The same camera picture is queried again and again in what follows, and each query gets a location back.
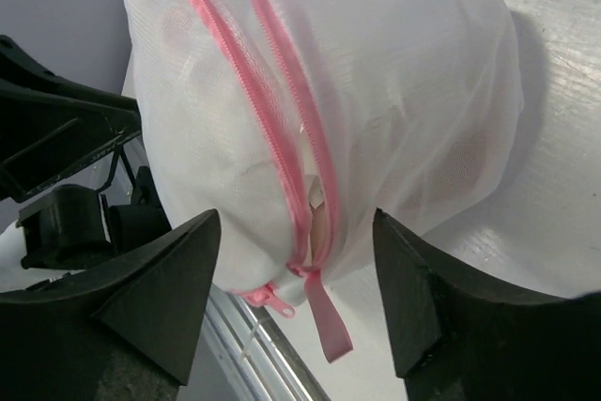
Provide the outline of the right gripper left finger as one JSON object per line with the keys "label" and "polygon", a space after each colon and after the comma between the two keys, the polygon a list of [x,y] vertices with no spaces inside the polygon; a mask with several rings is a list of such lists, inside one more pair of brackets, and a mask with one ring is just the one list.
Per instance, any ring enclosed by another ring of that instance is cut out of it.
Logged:
{"label": "right gripper left finger", "polygon": [[216,210],[95,268],[1,296],[5,400],[174,400],[190,379]]}

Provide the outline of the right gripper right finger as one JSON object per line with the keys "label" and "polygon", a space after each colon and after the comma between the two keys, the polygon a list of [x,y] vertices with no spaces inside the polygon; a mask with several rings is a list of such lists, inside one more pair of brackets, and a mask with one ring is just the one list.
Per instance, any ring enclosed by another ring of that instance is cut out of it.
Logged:
{"label": "right gripper right finger", "polygon": [[596,400],[600,296],[513,285],[377,211],[373,243],[395,374],[411,400]]}

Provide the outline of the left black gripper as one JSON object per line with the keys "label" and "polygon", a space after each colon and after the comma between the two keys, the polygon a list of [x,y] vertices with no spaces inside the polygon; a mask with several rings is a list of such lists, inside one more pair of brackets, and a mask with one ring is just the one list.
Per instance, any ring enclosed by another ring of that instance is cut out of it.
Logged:
{"label": "left black gripper", "polygon": [[[22,203],[141,133],[136,100],[74,83],[1,37],[1,197]],[[22,209],[27,269],[87,270],[169,232],[148,167],[128,205],[63,185]]]}

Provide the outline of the beige pink bra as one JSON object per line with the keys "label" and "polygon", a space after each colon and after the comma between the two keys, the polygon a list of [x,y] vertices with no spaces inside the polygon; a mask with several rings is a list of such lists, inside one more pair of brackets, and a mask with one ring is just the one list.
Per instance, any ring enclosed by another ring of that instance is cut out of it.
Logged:
{"label": "beige pink bra", "polygon": [[327,212],[325,203],[322,202],[316,207],[311,206],[311,214],[312,221],[309,233],[309,251],[311,262],[315,263],[327,230]]}

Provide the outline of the white bra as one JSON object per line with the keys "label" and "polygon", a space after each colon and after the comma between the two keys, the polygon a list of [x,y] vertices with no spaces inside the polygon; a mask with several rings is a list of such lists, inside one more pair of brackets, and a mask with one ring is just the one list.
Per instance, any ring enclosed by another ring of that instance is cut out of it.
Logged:
{"label": "white bra", "polygon": [[302,162],[305,191],[311,210],[315,210],[324,202],[321,181],[316,166],[315,157],[311,149],[308,135],[303,126],[299,133],[299,150]]}

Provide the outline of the pink-rimmed mesh laundry bag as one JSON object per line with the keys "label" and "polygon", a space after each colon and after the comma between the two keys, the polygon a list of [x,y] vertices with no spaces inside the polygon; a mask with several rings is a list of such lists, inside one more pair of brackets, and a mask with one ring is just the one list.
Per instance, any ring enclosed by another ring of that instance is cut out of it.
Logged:
{"label": "pink-rimmed mesh laundry bag", "polygon": [[[377,209],[423,234],[499,185],[523,94],[504,0],[124,0],[167,219],[214,208],[213,281],[353,348],[326,285],[371,258]],[[303,126],[327,212],[311,262]]]}

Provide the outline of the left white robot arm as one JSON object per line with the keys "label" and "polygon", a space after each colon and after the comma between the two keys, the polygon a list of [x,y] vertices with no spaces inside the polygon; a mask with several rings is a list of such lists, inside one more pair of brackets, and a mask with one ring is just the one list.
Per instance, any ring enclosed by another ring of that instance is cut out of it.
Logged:
{"label": "left white robot arm", "polygon": [[22,204],[1,234],[1,289],[88,270],[170,231],[150,170],[126,145],[135,100],[74,83],[1,37],[1,197]]}

